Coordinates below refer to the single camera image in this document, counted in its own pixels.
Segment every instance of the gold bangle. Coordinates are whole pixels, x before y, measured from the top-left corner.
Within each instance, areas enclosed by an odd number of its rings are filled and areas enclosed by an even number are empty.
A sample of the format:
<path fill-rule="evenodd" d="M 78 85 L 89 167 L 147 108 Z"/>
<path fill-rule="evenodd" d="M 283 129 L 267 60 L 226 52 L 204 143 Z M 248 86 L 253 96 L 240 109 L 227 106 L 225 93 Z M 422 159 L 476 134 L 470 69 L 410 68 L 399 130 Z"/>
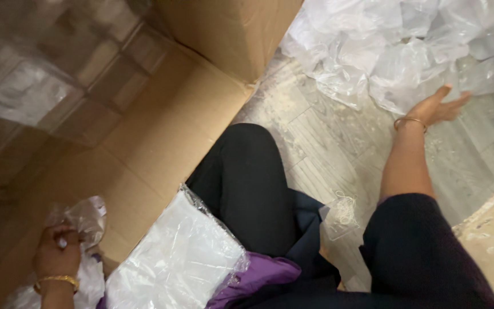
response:
<path fill-rule="evenodd" d="M 413 120 L 413 121 L 416 121 L 416 122 L 419 122 L 422 124 L 422 126 L 424 127 L 424 133 L 426 133 L 426 131 L 428 130 L 428 127 L 426 126 L 425 123 L 423 123 L 421 120 L 418 120 L 418 119 L 415 119 L 415 118 L 409 118 L 409 117 L 401 117 L 401 118 L 397 118 L 396 121 L 394 121 L 394 129 L 397 131 L 397 124 L 402 121 L 402 120 Z"/>
<path fill-rule="evenodd" d="M 36 284 L 33 285 L 33 289 L 35 292 L 38 294 L 41 294 L 41 281 L 46 281 L 46 280 L 60 280 L 60 281 L 66 281 L 73 285 L 73 293 L 77 293 L 79 290 L 79 281 L 77 281 L 74 277 L 72 276 L 46 276 L 42 277 L 39 279 Z"/>

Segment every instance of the finger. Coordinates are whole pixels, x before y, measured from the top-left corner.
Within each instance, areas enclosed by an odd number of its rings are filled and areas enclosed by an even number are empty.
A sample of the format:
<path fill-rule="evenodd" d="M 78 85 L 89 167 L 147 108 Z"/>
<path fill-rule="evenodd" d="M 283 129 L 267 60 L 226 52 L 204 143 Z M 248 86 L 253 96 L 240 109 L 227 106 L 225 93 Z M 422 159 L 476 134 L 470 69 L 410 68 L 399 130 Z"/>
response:
<path fill-rule="evenodd" d="M 435 94 L 431 95 L 430 97 L 434 100 L 437 100 L 438 102 L 442 102 L 443 98 L 445 98 L 449 92 L 451 91 L 451 88 L 453 88 L 453 85 L 451 84 L 445 84 L 442 87 L 440 87 Z"/>
<path fill-rule="evenodd" d="M 73 230 L 72 227 L 65 225 L 65 224 L 59 224 L 55 225 L 53 227 L 48 227 L 43 230 L 43 233 L 41 234 L 41 239 L 39 240 L 39 245 L 43 244 L 55 244 L 56 245 L 56 236 L 60 235 L 62 233 L 66 233 L 70 230 Z"/>
<path fill-rule="evenodd" d="M 44 244 L 54 243 L 54 235 L 56 235 L 55 227 L 48 227 L 43 230 L 41 239 L 39 240 L 39 246 Z"/>
<path fill-rule="evenodd" d="M 463 93 L 461 93 L 460 98 L 451 102 L 447 102 L 445 103 L 445 105 L 447 108 L 461 108 L 463 105 L 468 103 L 468 101 L 470 101 L 471 96 L 472 93 L 470 91 L 464 91 Z"/>
<path fill-rule="evenodd" d="M 79 233 L 77 231 L 70 230 L 63 235 L 63 238 L 68 245 L 79 245 Z"/>

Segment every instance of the black pants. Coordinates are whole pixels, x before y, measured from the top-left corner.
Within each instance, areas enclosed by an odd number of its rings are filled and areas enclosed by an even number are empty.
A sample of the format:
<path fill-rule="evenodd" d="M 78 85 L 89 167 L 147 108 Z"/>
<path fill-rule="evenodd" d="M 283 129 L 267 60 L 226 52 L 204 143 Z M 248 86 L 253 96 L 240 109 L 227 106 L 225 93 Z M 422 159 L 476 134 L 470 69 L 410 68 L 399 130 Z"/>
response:
<path fill-rule="evenodd" d="M 276 142 L 263 127 L 228 127 L 186 181 L 251 252 L 284 256 L 296 223 Z"/>

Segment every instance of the white string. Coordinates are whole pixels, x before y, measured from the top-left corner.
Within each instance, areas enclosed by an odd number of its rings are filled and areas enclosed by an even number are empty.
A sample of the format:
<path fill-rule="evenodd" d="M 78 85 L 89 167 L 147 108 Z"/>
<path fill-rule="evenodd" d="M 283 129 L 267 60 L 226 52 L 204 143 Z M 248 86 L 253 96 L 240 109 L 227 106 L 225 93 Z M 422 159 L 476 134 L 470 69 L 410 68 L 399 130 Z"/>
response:
<path fill-rule="evenodd" d="M 335 194 L 339 199 L 327 205 L 329 207 L 329 213 L 325 218 L 326 225 L 331 229 L 330 234 L 332 235 L 329 235 L 331 241 L 344 236 L 354 228 L 360 227 L 354 211 L 356 199 L 347 196 L 342 191 L 337 191 Z"/>

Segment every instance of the cardboard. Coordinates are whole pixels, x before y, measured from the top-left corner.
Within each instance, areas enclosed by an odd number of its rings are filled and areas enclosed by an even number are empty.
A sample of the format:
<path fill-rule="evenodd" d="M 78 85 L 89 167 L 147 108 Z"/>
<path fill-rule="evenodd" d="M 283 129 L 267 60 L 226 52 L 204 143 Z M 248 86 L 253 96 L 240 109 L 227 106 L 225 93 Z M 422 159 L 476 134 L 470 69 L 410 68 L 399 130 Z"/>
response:
<path fill-rule="evenodd" d="M 175 46 L 146 91 L 102 144 L 68 147 L 32 186 L 13 184 L 30 230 L 0 262 L 0 305 L 31 272 L 51 203 L 106 201 L 100 243 L 111 271 L 123 261 L 253 92 L 202 57 Z"/>
<path fill-rule="evenodd" d="M 157 1 L 171 35 L 248 84 L 264 73 L 302 0 Z"/>
<path fill-rule="evenodd" d="M 172 34 L 195 51 L 173 43 L 146 89 L 98 146 L 50 137 L 15 177 L 9 193 L 19 215 L 10 220 L 20 218 L 26 228 L 19 225 L 13 241 L 0 249 L 0 306 L 27 282 L 53 202 L 73 205 L 102 196 L 108 216 L 99 245 L 105 273 L 127 257 L 253 94 L 250 84 L 264 72 L 302 3 L 210 2 L 161 4 Z"/>

